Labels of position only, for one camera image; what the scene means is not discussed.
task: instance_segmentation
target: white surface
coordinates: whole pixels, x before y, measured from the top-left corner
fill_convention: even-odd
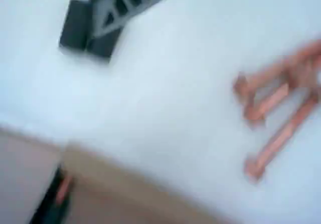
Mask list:
[[[253,132],[231,91],[321,33],[321,0],[165,0],[128,25],[109,65],[57,48],[69,0],[0,0],[0,120],[77,138],[244,223],[321,222],[321,110],[253,185],[243,175],[298,106]]]

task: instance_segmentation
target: wooden edge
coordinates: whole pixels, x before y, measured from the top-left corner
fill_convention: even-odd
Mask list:
[[[59,147],[58,143],[53,143],[47,140],[43,140],[34,136],[29,136],[27,134],[23,134],[21,132],[15,131],[13,129],[0,126],[0,134],[3,136],[7,136],[8,138],[13,138],[24,142],[26,144],[33,145],[37,148],[41,148],[44,151],[51,152],[53,154],[61,155],[63,153],[64,148]]]
[[[188,203],[144,177],[117,167],[106,157],[69,145],[63,154],[62,168],[76,179],[90,182],[107,194],[141,206],[175,223],[221,224],[222,221],[196,205]]]

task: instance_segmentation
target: black object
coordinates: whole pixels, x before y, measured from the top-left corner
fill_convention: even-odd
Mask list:
[[[85,51],[91,24],[90,4],[71,0],[65,19],[60,45],[74,50]]]
[[[70,195],[73,187],[72,184],[62,203],[57,204],[56,195],[64,177],[63,172],[58,168],[43,200],[35,211],[30,224],[60,224],[63,222],[68,213]]]
[[[60,46],[109,59],[123,27],[160,0],[71,0]]]

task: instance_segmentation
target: copper rod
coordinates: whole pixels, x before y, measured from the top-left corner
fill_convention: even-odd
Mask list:
[[[319,102],[317,93],[311,93],[307,100],[301,105],[294,116],[284,127],[268,142],[256,158],[248,158],[245,162],[247,175],[260,179],[265,167],[273,160],[276,154],[284,147],[287,141],[293,136],[296,129],[315,109]]]
[[[295,67],[300,63],[304,63],[311,57],[321,54],[321,39],[313,41],[299,49],[295,54],[286,57],[281,62],[277,62],[272,66],[265,68],[256,74],[250,76],[239,76],[234,83],[234,91],[241,100],[248,100],[255,91],[263,87],[267,82],[276,78],[289,68]]]
[[[63,179],[62,183],[60,184],[59,190],[56,195],[56,203],[58,205],[60,205],[63,202],[63,200],[69,190],[71,182],[72,182],[72,176],[66,175],[66,177]]]
[[[265,115],[273,110],[285,98],[293,92],[296,87],[314,87],[317,86],[316,74],[321,68],[321,57],[318,56],[310,64],[305,64],[297,71],[298,76],[288,75],[288,81],[278,87],[274,93],[267,96],[257,104],[249,104],[244,111],[244,117],[252,125],[258,124],[265,119]]]
[[[275,92],[258,104],[249,104],[244,111],[244,117],[252,125],[258,124],[260,121],[265,119],[265,115],[273,110],[279,103],[281,103],[291,92],[293,88],[290,87],[288,82],[278,87]]]

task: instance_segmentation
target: dark gray plastic object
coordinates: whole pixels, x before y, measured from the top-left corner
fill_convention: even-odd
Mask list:
[[[160,0],[71,0],[60,46],[109,59],[125,24]]]
[[[93,0],[92,37],[101,37],[160,0]]]

